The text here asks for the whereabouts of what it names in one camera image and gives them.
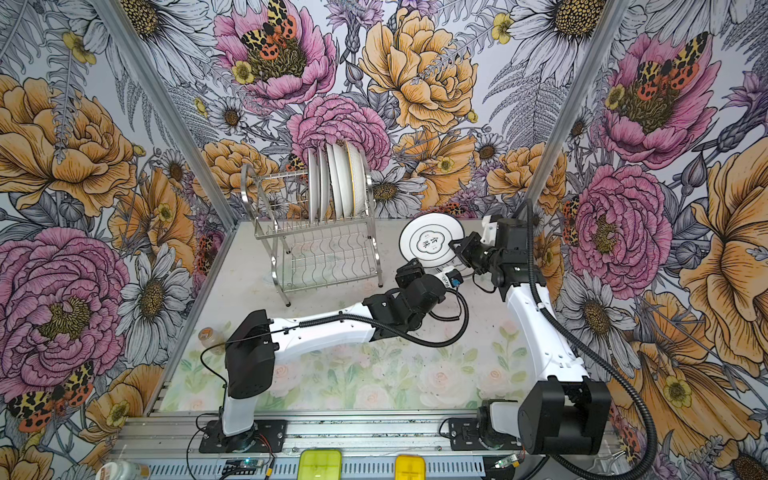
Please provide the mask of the small green circuit board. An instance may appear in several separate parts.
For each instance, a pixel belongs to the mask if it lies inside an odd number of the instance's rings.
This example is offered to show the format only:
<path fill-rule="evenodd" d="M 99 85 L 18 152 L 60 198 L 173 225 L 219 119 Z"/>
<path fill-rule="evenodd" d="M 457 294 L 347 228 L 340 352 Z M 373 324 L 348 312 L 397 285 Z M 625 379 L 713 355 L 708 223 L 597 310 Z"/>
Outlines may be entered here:
<path fill-rule="evenodd" d="M 241 458 L 229 459 L 225 462 L 223 473 L 254 474 L 260 471 L 265 465 L 262 458 Z"/>

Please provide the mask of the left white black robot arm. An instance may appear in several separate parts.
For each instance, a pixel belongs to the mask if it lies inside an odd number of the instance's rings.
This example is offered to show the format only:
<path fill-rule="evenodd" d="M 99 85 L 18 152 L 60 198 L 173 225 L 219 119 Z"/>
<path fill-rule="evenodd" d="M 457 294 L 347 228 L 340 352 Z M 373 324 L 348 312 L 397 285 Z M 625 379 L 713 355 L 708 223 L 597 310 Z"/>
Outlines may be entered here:
<path fill-rule="evenodd" d="M 411 260 L 396 271 L 395 281 L 393 289 L 331 312 L 300 318 L 273 318 L 264 309 L 249 313 L 221 344 L 227 378 L 220 437 L 228 443 L 256 431 L 257 397 L 273 385 L 278 364 L 391 338 L 440 349 L 463 336 L 469 307 L 459 293 L 464 281 L 459 270 L 446 267 L 430 274 Z"/>

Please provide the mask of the left aluminium corner post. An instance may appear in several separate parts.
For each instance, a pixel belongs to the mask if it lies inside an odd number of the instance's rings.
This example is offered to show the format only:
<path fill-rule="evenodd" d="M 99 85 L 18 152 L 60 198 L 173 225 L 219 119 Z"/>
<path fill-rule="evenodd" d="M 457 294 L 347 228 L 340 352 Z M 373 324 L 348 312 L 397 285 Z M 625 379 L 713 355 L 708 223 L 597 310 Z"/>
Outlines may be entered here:
<path fill-rule="evenodd" d="M 204 161 L 191 132 L 183 122 L 179 110 L 165 88 L 151 55 L 135 33 L 120 2 L 96 1 L 94 8 L 112 35 L 118 50 L 124 55 L 128 65 L 136 74 L 139 84 L 159 113 L 176 147 L 189 163 L 192 172 L 207 195 L 209 203 L 222 221 L 224 229 L 227 232 L 234 231 L 238 226 L 238 219 Z"/>

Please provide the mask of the left yellow green box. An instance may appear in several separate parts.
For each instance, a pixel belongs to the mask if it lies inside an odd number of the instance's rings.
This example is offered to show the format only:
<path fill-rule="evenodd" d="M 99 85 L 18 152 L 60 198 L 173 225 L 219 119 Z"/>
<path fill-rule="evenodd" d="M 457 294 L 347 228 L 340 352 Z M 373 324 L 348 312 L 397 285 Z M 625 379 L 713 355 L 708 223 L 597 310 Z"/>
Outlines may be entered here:
<path fill-rule="evenodd" d="M 343 455 L 335 449 L 305 450 L 297 470 L 298 480 L 340 480 Z"/>

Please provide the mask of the chrome wire dish rack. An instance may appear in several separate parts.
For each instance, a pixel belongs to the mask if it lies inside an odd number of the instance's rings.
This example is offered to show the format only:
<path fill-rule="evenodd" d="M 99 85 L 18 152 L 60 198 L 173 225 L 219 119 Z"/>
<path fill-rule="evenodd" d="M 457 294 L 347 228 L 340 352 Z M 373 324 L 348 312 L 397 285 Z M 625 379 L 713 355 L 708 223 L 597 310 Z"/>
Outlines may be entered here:
<path fill-rule="evenodd" d="M 374 279 L 384 274 L 372 200 L 365 215 L 337 218 L 330 199 L 327 222 L 312 223 L 308 212 L 308 168 L 259 175 L 252 165 L 240 170 L 239 197 L 254 237 L 268 255 L 268 272 L 279 298 Z"/>

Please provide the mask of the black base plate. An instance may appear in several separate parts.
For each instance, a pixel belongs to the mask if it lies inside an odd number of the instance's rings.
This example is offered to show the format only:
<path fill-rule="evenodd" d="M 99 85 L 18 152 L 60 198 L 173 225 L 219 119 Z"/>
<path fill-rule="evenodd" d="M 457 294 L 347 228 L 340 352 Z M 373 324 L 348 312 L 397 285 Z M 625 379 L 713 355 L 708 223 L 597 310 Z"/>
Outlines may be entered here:
<path fill-rule="evenodd" d="M 514 436 L 483 430 L 477 418 L 448 417 L 439 432 L 448 439 L 452 451 L 520 450 L 522 445 Z"/>
<path fill-rule="evenodd" d="M 220 420 L 209 421 L 198 447 L 202 454 L 279 453 L 286 437 L 285 420 L 254 421 L 245 432 L 227 436 Z"/>

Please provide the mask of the right aluminium corner post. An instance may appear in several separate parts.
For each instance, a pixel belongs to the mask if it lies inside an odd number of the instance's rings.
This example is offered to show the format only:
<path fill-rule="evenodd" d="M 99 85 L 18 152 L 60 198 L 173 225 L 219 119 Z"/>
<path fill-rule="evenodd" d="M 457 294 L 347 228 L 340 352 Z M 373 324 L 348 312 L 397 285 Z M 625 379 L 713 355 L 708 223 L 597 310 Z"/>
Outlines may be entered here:
<path fill-rule="evenodd" d="M 578 116 L 580 105 L 593 86 L 597 72 L 609 55 L 630 1 L 608 1 L 598 22 L 584 60 L 576 70 L 571 88 L 562 105 L 553 130 L 546 141 L 538 169 L 527 187 L 524 199 L 535 203 L 543 193 L 546 181 L 555 168 L 570 128 Z"/>

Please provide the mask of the plain white plate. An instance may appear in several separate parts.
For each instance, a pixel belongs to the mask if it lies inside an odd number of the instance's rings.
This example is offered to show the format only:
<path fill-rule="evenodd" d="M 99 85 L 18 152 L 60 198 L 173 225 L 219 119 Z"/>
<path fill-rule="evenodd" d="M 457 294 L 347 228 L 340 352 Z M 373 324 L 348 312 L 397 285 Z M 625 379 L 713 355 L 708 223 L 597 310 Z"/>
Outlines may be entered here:
<path fill-rule="evenodd" d="M 314 149 L 307 151 L 308 159 L 308 212 L 309 220 L 312 223 L 318 221 L 318 208 L 319 208 L 319 172 L 318 172 L 318 159 Z"/>

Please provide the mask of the aluminium front rail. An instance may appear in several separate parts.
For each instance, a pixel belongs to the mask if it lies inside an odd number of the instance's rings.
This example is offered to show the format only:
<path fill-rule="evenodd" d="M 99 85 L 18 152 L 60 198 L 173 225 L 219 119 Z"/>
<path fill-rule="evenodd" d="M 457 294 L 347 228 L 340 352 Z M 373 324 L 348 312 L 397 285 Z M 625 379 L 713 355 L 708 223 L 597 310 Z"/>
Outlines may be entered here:
<path fill-rule="evenodd" d="M 157 415 L 129 421 L 108 458 L 147 465 L 153 479 L 295 479 L 305 450 L 335 449 L 343 455 L 343 479 L 391 479 L 399 455 L 420 456 L 429 479 L 519 479 L 541 462 L 520 450 L 452 451 L 440 432 L 448 417 L 477 418 L 470 410 L 272 412 L 255 421 L 285 420 L 279 453 L 202 454 L 203 429 L 213 418 Z M 223 473 L 229 459 L 262 458 L 254 474 Z"/>

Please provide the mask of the right yellow box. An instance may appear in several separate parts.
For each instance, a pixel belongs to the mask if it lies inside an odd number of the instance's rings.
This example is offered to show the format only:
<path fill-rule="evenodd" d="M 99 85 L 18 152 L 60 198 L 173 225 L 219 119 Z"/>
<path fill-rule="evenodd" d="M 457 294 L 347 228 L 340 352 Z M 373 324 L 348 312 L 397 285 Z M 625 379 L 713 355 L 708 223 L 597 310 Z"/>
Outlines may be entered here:
<path fill-rule="evenodd" d="M 394 462 L 395 480 L 425 480 L 426 461 L 415 455 L 399 455 Z"/>

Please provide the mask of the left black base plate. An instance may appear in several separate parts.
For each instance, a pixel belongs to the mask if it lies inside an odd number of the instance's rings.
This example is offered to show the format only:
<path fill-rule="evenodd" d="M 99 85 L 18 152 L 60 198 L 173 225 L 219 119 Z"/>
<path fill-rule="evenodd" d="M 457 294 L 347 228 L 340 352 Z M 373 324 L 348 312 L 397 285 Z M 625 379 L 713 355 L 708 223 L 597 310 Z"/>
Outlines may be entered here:
<path fill-rule="evenodd" d="M 254 421 L 245 432 L 227 436 L 220 420 L 209 421 L 198 447 L 202 454 L 279 453 L 286 437 L 285 420 Z"/>

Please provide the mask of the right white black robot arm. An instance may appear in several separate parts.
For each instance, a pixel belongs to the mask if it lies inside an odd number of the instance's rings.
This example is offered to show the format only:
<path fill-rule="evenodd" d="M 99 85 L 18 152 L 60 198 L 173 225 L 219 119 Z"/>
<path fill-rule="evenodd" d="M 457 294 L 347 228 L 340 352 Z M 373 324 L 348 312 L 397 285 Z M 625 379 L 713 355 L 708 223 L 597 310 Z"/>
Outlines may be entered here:
<path fill-rule="evenodd" d="M 484 217 L 482 225 L 482 232 L 450 246 L 464 265 L 490 275 L 525 337 L 534 384 L 522 401 L 484 401 L 478 409 L 479 438 L 490 448 L 515 442 L 531 454 L 595 454 L 608 421 L 610 393 L 590 378 L 557 329 L 546 280 L 532 256 L 530 225 L 499 215 Z"/>

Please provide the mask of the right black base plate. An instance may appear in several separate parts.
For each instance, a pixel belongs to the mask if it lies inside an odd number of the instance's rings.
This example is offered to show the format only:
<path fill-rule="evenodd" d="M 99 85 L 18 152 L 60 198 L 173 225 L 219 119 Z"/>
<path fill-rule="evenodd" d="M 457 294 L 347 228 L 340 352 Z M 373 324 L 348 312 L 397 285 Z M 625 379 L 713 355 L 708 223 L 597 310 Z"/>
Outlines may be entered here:
<path fill-rule="evenodd" d="M 483 430 L 477 418 L 448 417 L 439 432 L 448 439 L 452 451 L 520 450 L 522 445 L 514 436 Z"/>

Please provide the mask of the white jar with lid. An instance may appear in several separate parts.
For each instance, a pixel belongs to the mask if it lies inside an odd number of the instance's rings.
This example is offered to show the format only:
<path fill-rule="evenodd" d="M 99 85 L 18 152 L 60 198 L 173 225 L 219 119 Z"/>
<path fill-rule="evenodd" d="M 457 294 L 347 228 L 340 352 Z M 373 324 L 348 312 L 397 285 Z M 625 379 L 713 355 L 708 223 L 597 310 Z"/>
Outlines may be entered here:
<path fill-rule="evenodd" d="M 126 460 L 105 463 L 95 474 L 95 480 L 149 480 L 150 468 L 147 465 Z"/>

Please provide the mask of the white plate beside yellow rimmed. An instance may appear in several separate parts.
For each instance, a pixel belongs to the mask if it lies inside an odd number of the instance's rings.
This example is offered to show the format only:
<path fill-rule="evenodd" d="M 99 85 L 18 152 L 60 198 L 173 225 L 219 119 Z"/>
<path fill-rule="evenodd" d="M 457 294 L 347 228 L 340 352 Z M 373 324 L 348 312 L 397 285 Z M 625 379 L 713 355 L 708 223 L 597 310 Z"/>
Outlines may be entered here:
<path fill-rule="evenodd" d="M 345 145 L 335 143 L 332 145 L 336 171 L 339 180 L 339 191 L 342 201 L 344 218 L 354 217 L 353 185 L 350 169 L 350 157 Z"/>

